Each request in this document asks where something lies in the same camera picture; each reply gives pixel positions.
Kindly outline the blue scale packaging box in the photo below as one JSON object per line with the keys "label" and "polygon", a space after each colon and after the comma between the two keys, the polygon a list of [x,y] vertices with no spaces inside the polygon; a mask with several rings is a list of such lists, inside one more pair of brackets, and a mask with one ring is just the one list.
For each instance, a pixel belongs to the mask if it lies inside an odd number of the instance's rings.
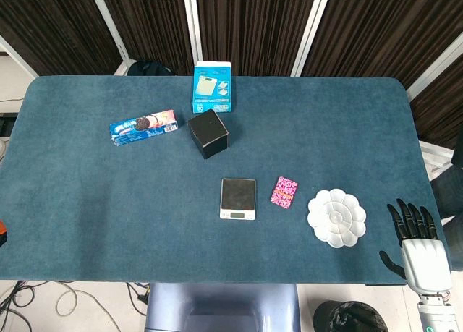
{"label": "blue scale packaging box", "polygon": [[216,113],[232,111],[232,63],[199,61],[194,68],[192,112],[207,110]]}

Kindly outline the blue table cloth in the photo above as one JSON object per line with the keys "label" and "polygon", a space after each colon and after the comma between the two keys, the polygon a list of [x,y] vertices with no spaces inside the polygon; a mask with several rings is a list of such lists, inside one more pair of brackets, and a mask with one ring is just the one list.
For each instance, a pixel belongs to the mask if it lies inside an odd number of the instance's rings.
{"label": "blue table cloth", "polygon": [[[400,284],[387,205],[439,213],[406,90],[394,78],[235,77],[228,148],[192,141],[191,77],[34,79],[0,163],[0,279]],[[109,125],[173,110],[179,129],[115,146]],[[290,209],[270,202],[280,176]],[[254,221],[220,219],[221,180],[256,181]],[[365,209],[330,247],[308,202],[341,189]]]}

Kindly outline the pink patterned card pack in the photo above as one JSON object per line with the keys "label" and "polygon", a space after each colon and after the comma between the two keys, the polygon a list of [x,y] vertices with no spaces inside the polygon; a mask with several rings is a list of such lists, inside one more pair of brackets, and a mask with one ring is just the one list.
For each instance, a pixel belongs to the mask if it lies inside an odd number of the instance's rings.
{"label": "pink patterned card pack", "polygon": [[298,183],[294,180],[280,176],[273,188],[270,202],[284,209],[290,209],[294,201],[294,196],[298,188]]}

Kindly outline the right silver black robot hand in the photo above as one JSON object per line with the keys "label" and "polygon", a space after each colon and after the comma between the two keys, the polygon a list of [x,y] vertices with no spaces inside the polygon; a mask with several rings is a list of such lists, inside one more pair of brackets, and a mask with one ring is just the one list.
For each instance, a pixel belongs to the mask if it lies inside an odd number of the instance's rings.
{"label": "right silver black robot hand", "polygon": [[451,269],[443,242],[438,238],[437,227],[428,209],[397,200],[391,204],[394,229],[402,255],[402,264],[396,264],[381,250],[383,264],[407,282],[420,296],[441,295],[452,288]]}

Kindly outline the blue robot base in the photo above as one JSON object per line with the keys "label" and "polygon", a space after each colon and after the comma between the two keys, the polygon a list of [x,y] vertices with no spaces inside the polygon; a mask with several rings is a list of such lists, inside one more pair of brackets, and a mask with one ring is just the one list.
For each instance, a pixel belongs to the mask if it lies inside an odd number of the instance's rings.
{"label": "blue robot base", "polygon": [[300,332],[295,284],[151,284],[145,332]]}

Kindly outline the white flower paint palette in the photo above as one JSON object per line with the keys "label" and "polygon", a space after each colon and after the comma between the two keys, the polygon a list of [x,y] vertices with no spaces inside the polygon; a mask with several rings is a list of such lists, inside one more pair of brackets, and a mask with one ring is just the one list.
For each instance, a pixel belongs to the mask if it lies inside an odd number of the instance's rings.
{"label": "white flower paint palette", "polygon": [[314,235],[332,248],[353,247],[365,235],[365,209],[344,190],[321,190],[307,207],[307,222]]}

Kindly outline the blue cookie box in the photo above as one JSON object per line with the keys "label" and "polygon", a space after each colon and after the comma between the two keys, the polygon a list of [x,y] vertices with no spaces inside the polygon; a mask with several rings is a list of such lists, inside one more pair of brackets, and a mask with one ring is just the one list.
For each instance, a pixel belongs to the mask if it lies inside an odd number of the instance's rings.
{"label": "blue cookie box", "polygon": [[109,134],[115,146],[144,140],[179,129],[173,110],[149,114],[109,125]]}

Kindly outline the white partition post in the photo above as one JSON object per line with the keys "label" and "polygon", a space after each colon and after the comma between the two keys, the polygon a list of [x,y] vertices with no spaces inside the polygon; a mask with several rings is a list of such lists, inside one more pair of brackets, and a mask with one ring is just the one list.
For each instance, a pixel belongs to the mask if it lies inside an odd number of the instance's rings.
{"label": "white partition post", "polygon": [[128,72],[128,69],[135,62],[135,60],[129,58],[129,54],[127,52],[124,41],[122,40],[122,37],[119,34],[119,31],[115,25],[115,22],[111,16],[111,13],[106,5],[105,0],[94,0],[94,2],[98,7],[98,10],[101,13],[104,22],[106,23],[106,26],[111,34],[111,37],[113,38],[113,41],[122,59],[120,66],[117,68],[114,74],[119,76],[125,76]]}
{"label": "white partition post", "polygon": [[306,22],[300,46],[292,67],[291,77],[300,77],[307,61],[320,21],[322,20],[328,0],[313,0]]}
{"label": "white partition post", "polygon": [[0,35],[0,46],[32,78],[38,77],[37,72],[17,53],[17,51],[4,39],[2,35]]}
{"label": "white partition post", "polygon": [[187,24],[190,36],[190,46],[194,64],[203,60],[202,41],[200,36],[200,21],[197,0],[184,0]]}
{"label": "white partition post", "polygon": [[463,55],[463,32],[437,57],[437,59],[407,88],[407,96],[411,103],[437,77],[448,69]]}

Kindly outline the black cardboard cube box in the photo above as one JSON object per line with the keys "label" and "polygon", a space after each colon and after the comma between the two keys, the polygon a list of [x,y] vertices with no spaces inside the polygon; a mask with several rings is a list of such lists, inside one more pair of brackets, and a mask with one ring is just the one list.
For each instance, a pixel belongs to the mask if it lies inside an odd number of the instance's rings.
{"label": "black cardboard cube box", "polygon": [[204,159],[208,159],[229,146],[229,132],[217,113],[209,109],[187,122],[190,135]]}

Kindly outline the small digital kitchen scale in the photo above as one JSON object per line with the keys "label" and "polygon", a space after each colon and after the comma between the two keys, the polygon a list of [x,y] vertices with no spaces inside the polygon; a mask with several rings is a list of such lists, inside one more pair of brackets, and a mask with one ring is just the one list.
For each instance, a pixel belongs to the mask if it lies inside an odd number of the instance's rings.
{"label": "small digital kitchen scale", "polygon": [[221,180],[220,219],[254,221],[256,215],[256,181],[223,178]]}

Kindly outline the black trash bin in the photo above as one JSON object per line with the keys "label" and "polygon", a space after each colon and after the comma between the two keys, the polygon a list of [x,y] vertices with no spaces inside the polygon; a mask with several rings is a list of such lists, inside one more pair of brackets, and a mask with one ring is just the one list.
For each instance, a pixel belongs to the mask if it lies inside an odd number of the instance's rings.
{"label": "black trash bin", "polygon": [[314,312],[313,328],[315,332],[388,332],[379,312],[358,301],[323,302]]}

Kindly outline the black bag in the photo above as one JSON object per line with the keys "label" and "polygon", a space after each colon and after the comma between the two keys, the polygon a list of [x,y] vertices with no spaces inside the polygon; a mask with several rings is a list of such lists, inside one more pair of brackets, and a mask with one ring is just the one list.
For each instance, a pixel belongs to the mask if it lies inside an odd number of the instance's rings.
{"label": "black bag", "polygon": [[173,76],[174,72],[159,61],[136,61],[127,71],[127,76]]}

